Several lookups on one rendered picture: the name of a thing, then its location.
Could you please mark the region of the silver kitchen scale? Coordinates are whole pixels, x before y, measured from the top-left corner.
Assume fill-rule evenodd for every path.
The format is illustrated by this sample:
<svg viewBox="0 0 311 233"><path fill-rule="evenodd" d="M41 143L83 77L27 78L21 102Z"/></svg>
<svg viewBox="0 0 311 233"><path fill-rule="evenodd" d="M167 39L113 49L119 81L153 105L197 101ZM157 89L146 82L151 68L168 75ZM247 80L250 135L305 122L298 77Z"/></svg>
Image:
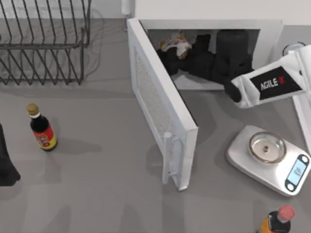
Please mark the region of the silver kitchen scale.
<svg viewBox="0 0 311 233"><path fill-rule="evenodd" d="M243 174L286 197L299 194L303 185L311 181L311 156L285 140L287 154L276 164L266 164L249 154L248 142L252 135L267 131L256 126L245 126L232 140L226 151L229 163Z"/></svg>

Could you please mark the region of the round glass bowl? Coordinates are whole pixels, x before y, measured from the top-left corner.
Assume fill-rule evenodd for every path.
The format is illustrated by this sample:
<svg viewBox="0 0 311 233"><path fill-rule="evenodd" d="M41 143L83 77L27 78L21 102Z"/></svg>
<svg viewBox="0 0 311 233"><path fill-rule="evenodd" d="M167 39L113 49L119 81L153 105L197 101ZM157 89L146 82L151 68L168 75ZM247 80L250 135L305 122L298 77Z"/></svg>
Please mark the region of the round glass bowl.
<svg viewBox="0 0 311 233"><path fill-rule="evenodd" d="M268 132L258 132L251 136L248 142L249 154L266 164L280 163L287 154L285 140Z"/></svg>

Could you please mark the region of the dark bottle with gold cap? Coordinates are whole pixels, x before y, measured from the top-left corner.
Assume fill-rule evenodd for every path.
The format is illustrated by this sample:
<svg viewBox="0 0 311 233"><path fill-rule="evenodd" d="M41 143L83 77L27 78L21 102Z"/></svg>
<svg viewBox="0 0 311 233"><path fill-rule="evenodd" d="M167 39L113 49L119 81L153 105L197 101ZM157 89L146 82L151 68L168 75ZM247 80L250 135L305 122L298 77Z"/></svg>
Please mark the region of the dark bottle with gold cap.
<svg viewBox="0 0 311 233"><path fill-rule="evenodd" d="M49 120L43 116L35 103L27 105L30 116L30 127L40 146L44 151L52 151L57 146L57 138Z"/></svg>

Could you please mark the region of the white microwave oven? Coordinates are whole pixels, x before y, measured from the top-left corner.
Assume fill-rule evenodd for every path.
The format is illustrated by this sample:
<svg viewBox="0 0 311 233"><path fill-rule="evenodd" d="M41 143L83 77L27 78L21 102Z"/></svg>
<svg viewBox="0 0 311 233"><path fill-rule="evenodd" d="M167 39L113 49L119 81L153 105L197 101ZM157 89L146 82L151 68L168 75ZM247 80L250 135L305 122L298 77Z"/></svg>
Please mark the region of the white microwave oven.
<svg viewBox="0 0 311 233"><path fill-rule="evenodd" d="M280 0L137 0L135 17L148 29L256 29L253 66L276 59L287 22L276 12Z"/></svg>

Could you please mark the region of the dark bottle with pink cap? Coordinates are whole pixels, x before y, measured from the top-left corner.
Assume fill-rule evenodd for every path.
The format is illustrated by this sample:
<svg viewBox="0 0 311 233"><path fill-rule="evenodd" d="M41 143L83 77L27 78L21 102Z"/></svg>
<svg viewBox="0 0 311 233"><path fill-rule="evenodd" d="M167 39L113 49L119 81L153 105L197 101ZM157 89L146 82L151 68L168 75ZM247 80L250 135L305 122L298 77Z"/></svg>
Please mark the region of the dark bottle with pink cap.
<svg viewBox="0 0 311 233"><path fill-rule="evenodd" d="M294 215L295 210L292 206L283 205L266 216L256 233L289 233Z"/></svg>

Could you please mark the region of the white microwave door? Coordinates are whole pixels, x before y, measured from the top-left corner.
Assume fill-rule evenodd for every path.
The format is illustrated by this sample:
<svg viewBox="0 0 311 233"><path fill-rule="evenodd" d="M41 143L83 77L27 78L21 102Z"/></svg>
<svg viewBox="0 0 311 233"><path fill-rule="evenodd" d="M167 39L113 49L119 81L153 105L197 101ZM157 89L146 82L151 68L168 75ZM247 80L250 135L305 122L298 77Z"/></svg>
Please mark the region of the white microwave door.
<svg viewBox="0 0 311 233"><path fill-rule="evenodd" d="M127 20L127 34L133 92L162 156L165 132L182 141L180 175L173 181L177 190L185 190L190 182L198 126L138 19Z"/></svg>

